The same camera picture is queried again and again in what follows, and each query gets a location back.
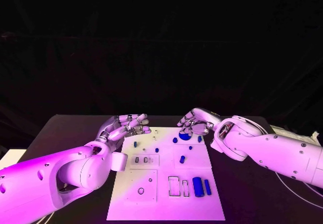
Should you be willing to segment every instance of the white pegboard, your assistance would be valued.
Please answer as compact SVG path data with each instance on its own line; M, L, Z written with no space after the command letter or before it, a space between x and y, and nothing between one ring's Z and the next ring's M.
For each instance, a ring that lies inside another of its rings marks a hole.
M193 135L183 141L178 130L151 127L150 134L125 138L121 152L128 155L128 161L125 171L116 173L106 220L225 220L203 140L197 142L197 135ZM144 163L135 166L132 160L138 155L152 161L157 155L158 165ZM168 176L178 177L180 196L176 197L168 196ZM209 180L210 196L203 185L204 197L194 197L194 177ZM187 181L189 197L183 197L181 181ZM139 188L144 189L142 194L138 194Z

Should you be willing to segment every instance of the table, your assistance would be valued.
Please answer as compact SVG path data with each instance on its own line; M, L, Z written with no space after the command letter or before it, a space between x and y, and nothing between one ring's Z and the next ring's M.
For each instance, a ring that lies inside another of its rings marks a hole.
M96 131L109 115L54 115L47 121L20 161L49 155L64 149L82 146L92 141ZM148 116L150 126L176 127L181 116ZM248 117L268 133L272 129L262 117ZM212 134L204 136L212 171L222 202L226 221L216 223L321 223L323 210L305 203L284 187L275 173L262 168L248 157L245 161L232 160L209 147ZM111 224L106 221L115 172L111 171L102 187L79 198L64 208L54 212L49 224ZM282 177L287 185L301 192L323 206L323 198L311 192L304 184ZM137 221L135 223L187 223L187 221Z

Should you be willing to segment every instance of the black curtain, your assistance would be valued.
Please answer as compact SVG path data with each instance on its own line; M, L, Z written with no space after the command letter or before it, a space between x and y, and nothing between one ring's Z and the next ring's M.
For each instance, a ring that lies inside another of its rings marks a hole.
M28 135L54 114L194 107L321 130L320 1L2 4L0 112Z

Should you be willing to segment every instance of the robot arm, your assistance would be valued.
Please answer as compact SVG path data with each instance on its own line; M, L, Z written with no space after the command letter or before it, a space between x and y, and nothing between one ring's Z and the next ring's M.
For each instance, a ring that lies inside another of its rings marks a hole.
M0 223L31 223L98 189L127 155L114 152L124 136L150 133L147 115L112 117L95 141L0 170Z
M266 169L323 188L320 146L276 134L266 134L258 124L239 116L220 120L217 115L200 108L186 114L177 126L181 124L184 133L206 134L213 130L210 147L232 159L243 161L249 156Z

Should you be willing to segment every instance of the blue cylinder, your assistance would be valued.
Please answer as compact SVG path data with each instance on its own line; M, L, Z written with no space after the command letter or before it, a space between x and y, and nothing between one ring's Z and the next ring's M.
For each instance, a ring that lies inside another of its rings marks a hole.
M193 192L196 197L203 197L203 185L200 177L193 178Z
M184 161L184 156L180 157L180 163L183 163L183 161Z
M191 138L191 136L189 136L187 133L186 133L186 134L180 134L180 133L178 133L178 137L180 137L180 139L184 140L184 141L187 141L187 140Z
M204 189L206 189L206 194L210 195L210 185L209 185L209 181L207 180L203 180L203 183L204 183Z

